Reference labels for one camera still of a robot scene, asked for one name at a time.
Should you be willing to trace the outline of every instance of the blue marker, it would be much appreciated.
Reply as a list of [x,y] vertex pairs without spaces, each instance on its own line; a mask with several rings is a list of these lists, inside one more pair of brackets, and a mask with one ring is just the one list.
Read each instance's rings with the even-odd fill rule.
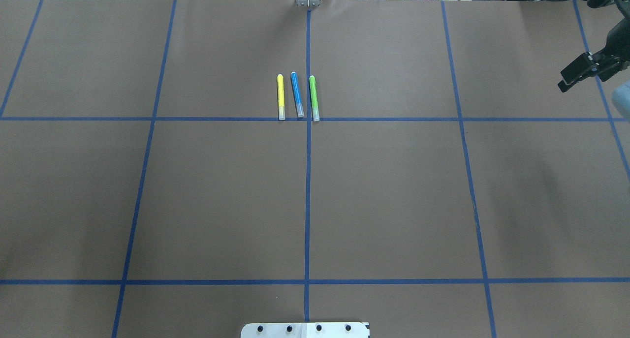
[[293,85],[293,97],[295,98],[295,108],[297,109],[297,117],[304,118],[304,109],[302,108],[302,97],[300,96],[300,85],[297,83],[297,73],[291,73],[291,85]]

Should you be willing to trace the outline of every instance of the marker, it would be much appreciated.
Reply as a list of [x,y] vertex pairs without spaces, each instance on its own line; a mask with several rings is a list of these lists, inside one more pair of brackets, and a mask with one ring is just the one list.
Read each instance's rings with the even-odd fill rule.
[[284,76],[278,74],[278,120],[284,119]]
[[309,77],[309,84],[311,85],[311,105],[313,107],[313,121],[319,121],[319,106],[317,105],[317,84],[315,83],[315,76]]
[[291,84],[293,85],[293,97],[295,98],[295,109],[297,117],[304,118],[304,108],[302,108],[302,97],[300,96],[300,85],[297,83],[297,73],[291,73]]

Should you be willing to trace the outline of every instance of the grid line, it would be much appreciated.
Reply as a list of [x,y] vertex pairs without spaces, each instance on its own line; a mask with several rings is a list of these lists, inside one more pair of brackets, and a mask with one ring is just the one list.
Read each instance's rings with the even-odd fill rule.
[[[578,20],[578,26],[580,27],[580,35],[582,37],[582,42],[584,43],[584,47],[587,51],[589,49],[589,40],[587,39],[587,35],[584,31],[584,24],[582,24],[582,18],[580,16],[580,8],[578,7],[578,1],[573,0],[573,10],[575,11],[575,17]],[[612,113],[610,112],[610,106],[608,105],[608,100],[606,98],[606,94],[603,93],[603,87],[601,86],[601,80],[599,76],[595,76],[597,82],[597,89],[599,89],[599,94],[601,96],[601,102],[603,103],[603,107],[606,110],[606,115],[608,116],[608,122],[610,122],[610,129],[612,129],[612,134],[615,137],[615,143],[617,144],[617,149],[619,149],[619,155],[621,156],[621,163],[623,163],[624,169],[626,170],[626,176],[628,177],[628,181],[630,181],[630,166],[628,166],[628,159],[626,158],[626,153],[624,152],[624,147],[621,145],[621,140],[619,139],[619,134],[617,133],[617,127],[615,126],[614,119],[612,118]]]
[[[487,274],[486,262],[484,257],[484,250],[481,236],[481,226],[479,224],[479,214],[477,211],[477,204],[474,194],[474,184],[472,171],[470,166],[470,159],[468,157],[468,146],[466,144],[466,137],[464,131],[464,122],[563,122],[563,123],[610,123],[613,134],[616,138],[617,147],[621,155],[628,179],[630,179],[630,167],[626,159],[626,154],[621,145],[619,135],[617,134],[616,126],[614,122],[625,121],[623,118],[613,118],[608,106],[608,102],[603,88],[601,86],[601,80],[597,79],[598,89],[601,94],[603,105],[607,112],[607,118],[464,118],[461,109],[461,103],[459,100],[459,91],[457,88],[457,78],[455,74],[454,59],[452,55],[452,46],[450,44],[450,35],[448,32],[447,12],[444,2],[441,2],[441,9],[443,15],[443,23],[448,48],[448,58],[451,69],[452,83],[455,93],[455,102],[457,104],[457,117],[456,118],[321,118],[322,122],[458,122],[461,132],[461,138],[463,143],[464,159],[466,162],[467,176],[469,181],[469,187],[471,192],[471,201],[474,210],[475,225],[477,231],[477,244],[479,246],[479,255],[482,267],[483,278],[469,278],[469,279],[311,279],[310,278],[310,187],[311,187],[311,143],[312,143],[312,120],[311,120],[311,108],[307,107],[307,118],[286,118],[287,122],[306,122],[307,123],[307,158],[306,158],[306,203],[305,203],[305,244],[304,244],[304,279],[216,279],[216,280],[189,280],[189,279],[144,279],[144,280],[128,280],[128,269],[130,265],[130,258],[133,248],[133,238],[135,236],[135,228],[137,225],[137,218],[140,209],[140,200],[142,197],[142,190],[144,187],[144,179],[146,176],[146,169],[148,166],[149,153],[151,149],[151,142],[153,140],[153,131],[155,129],[156,121],[256,121],[256,122],[277,122],[277,118],[241,118],[241,117],[158,117],[158,105],[159,95],[164,78],[164,69],[166,67],[167,51],[169,41],[171,37],[171,31],[173,28],[173,20],[175,17],[177,0],[173,0],[173,6],[171,8],[171,17],[169,20],[169,27],[166,36],[166,43],[164,47],[164,54],[162,56],[162,66],[160,69],[160,77],[156,89],[156,98],[153,108],[153,115],[150,117],[3,117],[2,114],[7,105],[11,90],[13,88],[14,80],[20,69],[22,59],[27,50],[27,46],[30,41],[30,37],[33,33],[34,26],[37,22],[38,16],[43,5],[43,0],[40,0],[37,10],[34,14],[33,21],[31,23],[29,33],[25,39],[25,43],[18,57],[11,81],[7,87],[7,91],[0,106],[0,121],[151,121],[151,127],[149,129],[149,136],[145,150],[145,156],[142,166],[142,173],[140,175],[140,184],[137,194],[137,200],[133,213],[132,226],[130,230],[130,239],[128,242],[128,248],[126,252],[126,260],[124,265],[124,272],[122,279],[120,280],[107,280],[107,279],[0,279],[0,285],[94,285],[94,286],[120,286],[119,300],[117,303],[117,311],[114,320],[114,326],[112,329],[112,338],[117,335],[117,329],[119,326],[120,315],[122,311],[122,304],[124,300],[124,293],[126,286],[247,286],[247,285],[299,285],[304,286],[304,318],[305,321],[309,321],[309,286],[310,285],[448,285],[448,284],[484,284],[486,292],[486,304],[488,305],[488,315],[490,319],[490,326],[492,336],[497,336],[493,315],[493,308],[490,296],[491,284],[544,284],[544,283],[570,283],[570,282],[582,282],[582,283],[606,283],[606,282],[630,282],[630,277],[538,277],[538,278],[489,278]],[[583,38],[585,48],[589,50],[589,45],[583,25],[580,18],[580,12],[576,1],[573,1],[576,18],[580,27],[580,33]],[[311,74],[311,11],[307,11],[307,28],[306,28],[306,78]],[[310,96],[309,84],[306,84],[307,96]]]
[[120,313],[122,311],[122,304],[125,299],[126,281],[129,273],[129,264],[131,262],[131,253],[133,251],[133,239],[135,238],[135,228],[138,224],[138,214],[140,213],[140,201],[142,201],[142,191],[144,190],[144,179],[147,174],[147,166],[149,164],[149,155],[151,153],[151,143],[153,142],[153,131],[155,130],[156,117],[158,116],[159,98],[162,92],[162,81],[164,80],[164,70],[166,69],[166,58],[168,56],[168,47],[171,42],[171,32],[173,30],[173,20],[175,18],[175,8],[177,7],[177,0],[173,0],[173,6],[171,7],[171,17],[168,23],[168,30],[166,33],[166,42],[164,43],[164,54],[162,55],[162,65],[159,72],[159,80],[157,81],[156,97],[153,102],[153,115],[151,116],[151,126],[149,127],[149,136],[147,137],[147,145],[144,151],[144,161],[142,163],[142,172],[140,173],[140,183],[138,185],[138,194],[135,200],[135,209],[133,210],[133,220],[131,223],[131,230],[129,232],[129,242],[126,248],[125,264],[122,273],[122,282],[120,283],[119,299],[116,305],[116,314],[114,316],[114,323],[112,327],[112,338],[116,338],[118,334],[118,327],[120,322]]
[[490,284],[488,283],[488,269],[486,268],[486,254],[483,249],[483,237],[481,235],[481,224],[479,223],[479,211],[477,210],[477,198],[474,192],[473,172],[471,170],[470,158],[468,156],[468,144],[466,143],[466,130],[464,129],[464,118],[462,105],[459,100],[459,89],[457,87],[457,75],[455,73],[455,62],[453,60],[453,49],[450,44],[450,33],[448,32],[448,17],[446,6],[441,1],[441,15],[444,21],[444,33],[446,35],[446,45],[448,49],[448,63],[450,64],[450,75],[453,81],[453,92],[455,94],[455,105],[457,106],[457,118],[459,119],[459,133],[464,149],[464,161],[466,163],[466,175],[468,176],[468,188],[471,194],[472,211],[474,213],[475,231],[477,232],[477,246],[479,247],[479,259],[481,261],[481,274],[484,280],[484,290],[486,292],[486,306],[488,307],[488,320],[490,321],[490,333],[492,338],[497,338],[497,327],[495,326],[495,314],[492,307],[492,296],[490,294]]
[[[456,284],[562,284],[570,282],[628,282],[630,277],[498,277],[425,279],[309,279],[309,285],[456,285]],[[249,286],[299,285],[303,279],[130,279],[127,286]],[[99,279],[0,279],[0,285],[120,285],[122,280]]]
[[[609,123],[610,118],[497,118],[463,117],[465,122],[520,122],[520,123]],[[77,122],[126,122],[152,121],[153,117],[0,117],[0,121],[77,121]],[[278,118],[268,117],[156,117],[156,121],[229,121],[229,122],[278,122]],[[614,122],[625,122],[624,118],[612,118]],[[457,117],[333,117],[321,118],[321,122],[459,122]],[[286,118],[283,122],[307,123],[307,118]]]
[[29,46],[31,35],[33,35],[33,30],[35,28],[35,24],[37,23],[39,14],[41,12],[42,5],[43,5],[43,0],[40,0],[39,4],[37,5],[37,9],[35,10],[35,15],[33,16],[31,27],[29,28],[29,33],[27,33],[27,38],[24,40],[22,51],[20,51],[20,55],[18,56],[18,61],[15,63],[15,69],[13,69],[11,80],[9,80],[9,86],[6,88],[6,93],[4,94],[4,99],[2,100],[2,106],[0,106],[0,117],[2,117],[2,114],[4,114],[4,109],[6,108],[6,104],[9,102],[9,96],[11,95],[11,90],[13,89],[13,83],[15,83],[15,79],[18,76],[18,71],[20,70],[20,66],[22,65],[22,59],[24,58],[24,54],[27,52],[27,47]]
[[311,320],[311,139],[313,122],[311,121],[311,10],[306,11],[306,199],[304,208],[304,322]]

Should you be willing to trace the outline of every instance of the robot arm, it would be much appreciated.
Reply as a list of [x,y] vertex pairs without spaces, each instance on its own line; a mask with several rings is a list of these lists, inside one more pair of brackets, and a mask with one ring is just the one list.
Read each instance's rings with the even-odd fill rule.
[[566,92],[576,83],[591,76],[607,81],[619,71],[630,66],[630,0],[588,0],[589,7],[597,8],[615,2],[624,19],[615,26],[606,38],[606,46],[597,53],[580,54],[561,71],[563,80],[558,83],[560,91]]

